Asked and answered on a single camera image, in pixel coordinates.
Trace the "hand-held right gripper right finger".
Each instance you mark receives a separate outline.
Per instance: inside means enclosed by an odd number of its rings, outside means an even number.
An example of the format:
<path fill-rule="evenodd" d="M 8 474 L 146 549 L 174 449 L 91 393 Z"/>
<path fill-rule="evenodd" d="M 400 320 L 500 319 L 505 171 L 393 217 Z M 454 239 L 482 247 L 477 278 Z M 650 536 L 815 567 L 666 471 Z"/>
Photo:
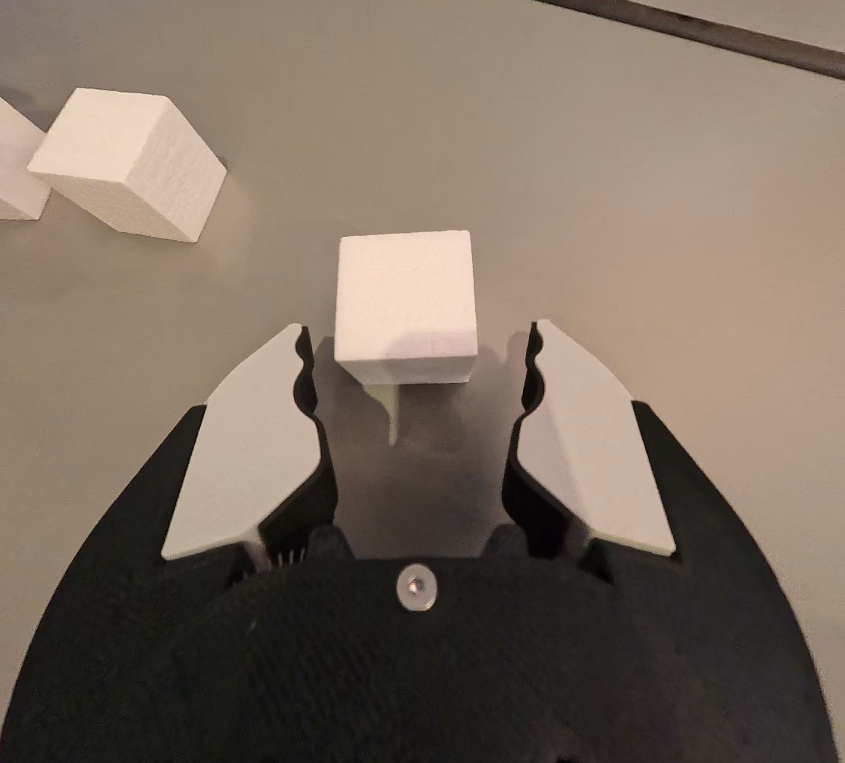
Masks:
<path fill-rule="evenodd" d="M 632 396 L 547 319 L 529 333 L 522 407 L 502 502 L 532 556 L 582 560 L 598 541 L 676 553 Z"/>

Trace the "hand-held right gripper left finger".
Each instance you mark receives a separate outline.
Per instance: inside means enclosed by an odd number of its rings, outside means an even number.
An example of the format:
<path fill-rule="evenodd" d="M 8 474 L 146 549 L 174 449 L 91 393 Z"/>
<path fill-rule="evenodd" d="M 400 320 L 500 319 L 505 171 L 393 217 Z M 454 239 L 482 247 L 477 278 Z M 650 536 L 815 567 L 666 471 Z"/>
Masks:
<path fill-rule="evenodd" d="M 303 560 L 339 500 L 316 415 L 309 328 L 290 324 L 238 364 L 206 400 L 162 557 L 238 546 L 253 567 Z"/>

